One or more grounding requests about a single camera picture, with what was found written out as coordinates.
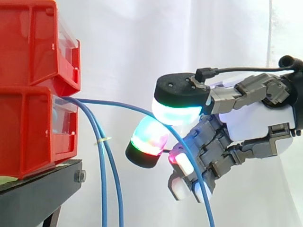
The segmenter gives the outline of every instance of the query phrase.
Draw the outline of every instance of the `bolt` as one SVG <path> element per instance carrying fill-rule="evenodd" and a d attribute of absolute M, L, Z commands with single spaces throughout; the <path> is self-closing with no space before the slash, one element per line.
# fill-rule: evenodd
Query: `bolt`
<path fill-rule="evenodd" d="M 75 182 L 84 183 L 86 180 L 86 171 L 78 170 L 75 172 Z"/>

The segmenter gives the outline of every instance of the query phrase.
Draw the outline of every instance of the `robotic hand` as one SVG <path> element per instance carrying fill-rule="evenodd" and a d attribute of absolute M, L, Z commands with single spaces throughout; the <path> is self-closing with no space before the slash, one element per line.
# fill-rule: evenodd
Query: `robotic hand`
<path fill-rule="evenodd" d="M 266 73 L 284 70 L 294 72 L 282 76 Z M 230 71 L 264 73 L 233 87 L 205 85 L 206 79 Z M 301 135 L 303 62 L 287 55 L 280 59 L 279 68 L 205 68 L 196 74 L 165 75 L 157 81 L 152 109 L 159 121 L 169 125 L 190 123 L 201 116 L 184 141 L 202 172 L 210 198 L 215 180 L 232 166 L 247 158 L 277 156 L 290 146 L 294 136 Z M 182 145 L 176 144 L 169 151 L 169 162 L 174 171 L 168 187 L 175 199 L 181 200 L 192 191 L 196 200 L 203 202 Z"/>

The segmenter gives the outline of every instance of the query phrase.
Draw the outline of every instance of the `black shelf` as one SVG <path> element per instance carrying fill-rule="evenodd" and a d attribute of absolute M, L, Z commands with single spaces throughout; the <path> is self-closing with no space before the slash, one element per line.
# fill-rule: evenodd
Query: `black shelf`
<path fill-rule="evenodd" d="M 49 172 L 0 185 L 0 227 L 36 227 L 44 221 L 56 226 L 51 219 L 58 219 L 61 205 L 81 188 L 81 170 L 82 160 L 68 160 Z"/>

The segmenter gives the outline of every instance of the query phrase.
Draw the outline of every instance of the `white backdrop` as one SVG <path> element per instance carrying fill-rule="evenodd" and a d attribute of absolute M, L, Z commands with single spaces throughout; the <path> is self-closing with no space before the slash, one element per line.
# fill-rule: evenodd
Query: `white backdrop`
<path fill-rule="evenodd" d="M 77 97 L 150 109 L 156 79 L 163 74 L 197 67 L 266 66 L 267 59 L 280 54 L 272 51 L 272 42 L 268 47 L 270 5 L 264 0 L 57 1 L 62 17 L 81 40 L 82 91 Z M 107 136 L 112 137 L 125 226 L 207 227 L 203 204 L 192 197 L 176 202 L 168 191 L 172 168 L 166 157 L 152 170 L 136 167 L 126 159 L 125 148 L 142 115 L 114 107 L 94 106 L 92 110 Z M 83 159 L 87 181 L 63 205 L 59 227 L 101 226 L 98 153 L 83 114 L 79 130 L 77 158 Z M 290 167 L 293 159 L 291 155 L 285 158 L 286 175 L 295 172 L 299 176 L 300 169 Z M 108 226 L 117 227 L 116 191 L 109 165 L 107 175 Z M 288 179 L 300 200 L 298 177 Z M 232 168 L 217 181 L 211 205 L 217 227 L 301 226 L 278 157 L 249 160 Z"/>

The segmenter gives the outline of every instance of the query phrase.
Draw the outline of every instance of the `cable connector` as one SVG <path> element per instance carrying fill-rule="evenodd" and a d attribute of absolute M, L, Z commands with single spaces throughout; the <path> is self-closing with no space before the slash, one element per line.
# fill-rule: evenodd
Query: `cable connector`
<path fill-rule="evenodd" d="M 218 68 L 202 68 L 197 69 L 195 79 L 200 83 L 204 83 L 206 79 L 213 78 L 219 73 L 217 72 Z"/>

